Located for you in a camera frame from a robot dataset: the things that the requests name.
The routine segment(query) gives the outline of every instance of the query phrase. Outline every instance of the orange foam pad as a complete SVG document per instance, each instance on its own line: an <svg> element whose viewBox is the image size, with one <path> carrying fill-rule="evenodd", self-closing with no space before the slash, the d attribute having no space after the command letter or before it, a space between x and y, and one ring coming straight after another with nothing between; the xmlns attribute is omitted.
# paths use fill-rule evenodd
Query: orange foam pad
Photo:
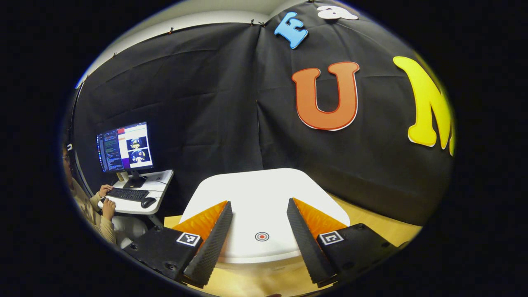
<svg viewBox="0 0 528 297"><path fill-rule="evenodd" d="M201 213L192 216L184 222L181 222L180 224L172 227L172 229L180 232L198 234L202 237L203 244L209 237L211 230L213 230L214 224L216 224L218 217L222 213L222 210L224 209L227 203L228 202L226 200L218 203L213 207L207 208Z"/></svg>
<svg viewBox="0 0 528 297"><path fill-rule="evenodd" d="M315 207L300 201L299 199L293 198L293 200L304 221L306 222L306 225L308 225L308 229L310 229L310 233L314 239L317 239L319 234L348 227L342 222L332 218Z"/></svg>

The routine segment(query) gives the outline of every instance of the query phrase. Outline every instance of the orange letter u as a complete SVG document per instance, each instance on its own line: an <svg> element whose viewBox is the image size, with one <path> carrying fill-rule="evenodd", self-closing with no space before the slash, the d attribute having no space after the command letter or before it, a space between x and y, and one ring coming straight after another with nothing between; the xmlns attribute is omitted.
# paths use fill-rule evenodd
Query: orange letter u
<svg viewBox="0 0 528 297"><path fill-rule="evenodd" d="M357 113L357 91L354 74L359 70L354 62L339 62L328 66L328 72L337 79L339 104L333 112L324 112L317 106L317 68L295 72L291 79L297 88L297 114L308 127L336 131L350 125Z"/></svg>

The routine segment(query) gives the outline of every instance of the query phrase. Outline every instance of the person's hand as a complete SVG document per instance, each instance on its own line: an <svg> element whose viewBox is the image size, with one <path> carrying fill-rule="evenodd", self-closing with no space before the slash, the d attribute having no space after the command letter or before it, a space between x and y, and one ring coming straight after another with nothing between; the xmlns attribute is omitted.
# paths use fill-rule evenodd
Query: person's hand
<svg viewBox="0 0 528 297"><path fill-rule="evenodd" d="M104 196L106 196L106 194L108 194L108 192L110 192L112 189L114 189L111 185L109 184L104 184L101 186L101 189L99 189L99 196L101 198L103 198Z"/></svg>
<svg viewBox="0 0 528 297"><path fill-rule="evenodd" d="M115 210L116 210L116 203L111 201L108 198L105 198L105 200L102 203L102 216L107 218L109 221L112 221Z"/></svg>

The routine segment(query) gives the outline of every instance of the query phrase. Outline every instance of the desk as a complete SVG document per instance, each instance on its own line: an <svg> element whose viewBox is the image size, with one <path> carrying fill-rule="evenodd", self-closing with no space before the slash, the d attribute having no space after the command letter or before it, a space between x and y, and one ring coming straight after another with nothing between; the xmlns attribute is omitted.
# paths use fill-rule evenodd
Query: desk
<svg viewBox="0 0 528 297"><path fill-rule="evenodd" d="M330 193L328 195L346 211L350 217L350 225L364 223L393 245L399 246L406 241L412 240L422 228L378 215ZM165 217L165 227L174 227L180 222L181 217ZM312 283L306 266L303 266L294 271L258 277L215 267L209 283L203 289L194 286L190 287L217 296L264 297L275 293L282 294L282 296L295 296L322 290L330 286L318 288L317 285Z"/></svg>
<svg viewBox="0 0 528 297"><path fill-rule="evenodd" d="M110 200L116 203L116 212L122 214L135 214L135 215L146 215L149 219L158 226L163 226L160 220L154 215L163 200L163 196L168 188L168 184L171 182L172 177L174 176L174 171L169 169L161 172L145 173L141 174L142 177L146 177L147 180L139 190L148 190L149 193L147 197L156 198L151 206L147 208L142 208L141 203L138 201L130 201L125 199L119 199L112 196L107 196ZM123 188L126 181L118 181L114 184L115 188ZM97 203L99 208L102 209L102 202Z"/></svg>

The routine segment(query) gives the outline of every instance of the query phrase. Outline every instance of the computer mouse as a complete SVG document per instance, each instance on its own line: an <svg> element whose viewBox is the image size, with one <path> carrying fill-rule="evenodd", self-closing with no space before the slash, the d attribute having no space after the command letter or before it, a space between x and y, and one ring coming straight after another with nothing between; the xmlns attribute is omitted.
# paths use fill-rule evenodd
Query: computer mouse
<svg viewBox="0 0 528 297"><path fill-rule="evenodd" d="M153 197L145 197L141 199L141 207L147 208L152 205L152 203L156 202L156 198Z"/></svg>

